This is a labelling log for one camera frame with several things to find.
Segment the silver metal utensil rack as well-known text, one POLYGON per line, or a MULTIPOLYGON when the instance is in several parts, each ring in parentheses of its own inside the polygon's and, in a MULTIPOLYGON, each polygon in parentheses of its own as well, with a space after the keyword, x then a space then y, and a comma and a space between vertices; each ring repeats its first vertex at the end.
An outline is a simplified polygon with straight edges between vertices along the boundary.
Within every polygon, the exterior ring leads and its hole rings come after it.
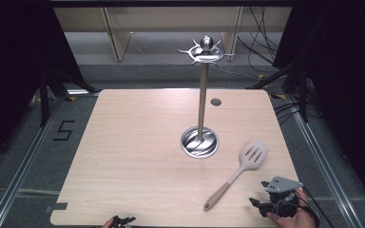
POLYGON ((207 35, 199 42, 193 41, 193 43, 193 47, 189 50, 180 50, 180 53, 186 53, 192 59, 193 65, 201 65, 198 123, 182 133, 180 145, 182 151, 189 157, 207 159, 218 151, 220 145, 216 132, 204 125, 209 66, 218 67, 218 62, 223 59, 225 53, 219 48, 220 42, 215 43, 207 35))

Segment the aluminium floor rail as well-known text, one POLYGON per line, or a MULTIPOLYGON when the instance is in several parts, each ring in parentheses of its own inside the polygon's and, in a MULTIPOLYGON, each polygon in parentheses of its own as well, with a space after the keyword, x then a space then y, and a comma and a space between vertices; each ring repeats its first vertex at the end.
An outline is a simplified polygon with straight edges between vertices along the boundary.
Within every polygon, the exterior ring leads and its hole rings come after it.
POLYGON ((328 163, 323 150, 321 149, 319 143, 317 142, 317 138, 314 135, 310 125, 303 121, 303 118, 299 113, 295 113, 295 120, 298 124, 298 127, 302 133, 303 138, 307 142, 313 157, 317 163, 319 170, 323 178, 325 179, 328 188, 331 191, 331 194, 336 201, 336 205, 338 206, 339 211, 344 217, 345 222, 347 223, 349 228, 363 228, 363 224, 360 221, 359 217, 356 214, 355 208, 351 201, 349 200, 346 192, 344 191, 342 185, 339 183, 338 178, 336 177, 333 168, 328 163))
POLYGON ((58 108, 63 103, 63 98, 56 98, 51 107, 48 109, 48 117, 45 122, 39 126, 37 133, 35 134, 31 145, 21 163, 19 164, 16 172, 12 176, 9 185, 6 187, 5 191, 0 198, 0 228, 7 217, 7 214, 16 199, 18 191, 22 186, 24 179, 29 173, 30 168, 37 156, 39 149, 42 146, 44 139, 51 127, 52 120, 58 110, 58 108))

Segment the person's right hand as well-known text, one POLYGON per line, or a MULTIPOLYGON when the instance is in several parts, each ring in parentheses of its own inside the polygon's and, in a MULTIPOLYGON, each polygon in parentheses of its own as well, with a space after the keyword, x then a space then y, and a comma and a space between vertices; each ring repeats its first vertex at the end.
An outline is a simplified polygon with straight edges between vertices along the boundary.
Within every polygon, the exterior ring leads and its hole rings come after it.
POLYGON ((299 197, 300 208, 292 218, 282 218, 271 212, 268 212, 266 216, 277 225, 277 228, 317 228, 313 217, 303 210, 303 207, 308 206, 307 196, 299 188, 296 189, 296 194, 299 197))

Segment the black curtain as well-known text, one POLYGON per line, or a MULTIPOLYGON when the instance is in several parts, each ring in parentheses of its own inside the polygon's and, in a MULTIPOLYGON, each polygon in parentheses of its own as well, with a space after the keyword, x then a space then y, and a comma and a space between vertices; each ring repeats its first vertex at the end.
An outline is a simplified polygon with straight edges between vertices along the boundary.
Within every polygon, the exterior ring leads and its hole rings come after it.
POLYGON ((40 85, 84 78, 48 0, 0 0, 0 149, 40 85))
POLYGON ((322 12, 323 31, 308 51, 307 76, 328 125, 365 186, 365 0, 326 0, 294 6, 283 32, 276 67, 298 54, 322 12))

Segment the black metal stand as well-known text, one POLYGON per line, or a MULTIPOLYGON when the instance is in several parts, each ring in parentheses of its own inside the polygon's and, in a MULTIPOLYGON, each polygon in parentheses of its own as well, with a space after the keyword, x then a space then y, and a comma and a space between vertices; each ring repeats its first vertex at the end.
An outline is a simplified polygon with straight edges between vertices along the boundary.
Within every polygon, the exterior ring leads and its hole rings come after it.
POLYGON ((308 122, 306 114, 306 97, 307 97, 307 76, 304 70, 303 64, 294 60, 287 66, 283 67, 279 71, 273 73, 265 80, 261 80, 255 85, 250 85, 249 89, 261 89, 268 86, 278 78, 286 75, 287 78, 283 83, 283 91, 285 93, 292 93, 295 89, 298 89, 298 102, 299 102, 299 114, 304 122, 308 122))
POLYGON ((89 93, 100 92, 99 88, 95 88, 88 85, 82 76, 74 77, 65 73, 62 70, 49 67, 44 69, 40 75, 39 79, 39 91, 41 99, 41 126, 44 126, 49 119, 50 109, 48 104, 48 88, 53 92, 56 97, 65 97, 68 92, 64 86, 64 83, 72 83, 82 89, 85 89, 89 93))

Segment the grey slotted spatula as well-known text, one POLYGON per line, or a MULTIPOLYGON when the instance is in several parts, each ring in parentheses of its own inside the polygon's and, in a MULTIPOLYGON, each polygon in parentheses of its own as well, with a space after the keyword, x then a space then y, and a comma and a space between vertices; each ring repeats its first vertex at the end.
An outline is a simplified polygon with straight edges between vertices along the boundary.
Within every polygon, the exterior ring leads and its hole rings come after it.
POLYGON ((238 170, 206 201, 203 210, 212 209, 242 172, 260 168, 268 153, 269 148, 262 142, 252 141, 248 143, 239 154, 240 166, 238 170))

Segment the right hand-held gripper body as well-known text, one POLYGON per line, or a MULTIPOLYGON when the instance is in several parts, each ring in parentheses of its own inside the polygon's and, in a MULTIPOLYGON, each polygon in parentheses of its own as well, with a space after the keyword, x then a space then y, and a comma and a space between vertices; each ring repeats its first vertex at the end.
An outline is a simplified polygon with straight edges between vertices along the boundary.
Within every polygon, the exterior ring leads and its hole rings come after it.
POLYGON ((296 190, 302 186, 303 183, 298 180, 274 176, 265 187, 272 203, 271 212, 279 217, 292 218, 297 213, 298 208, 296 190))

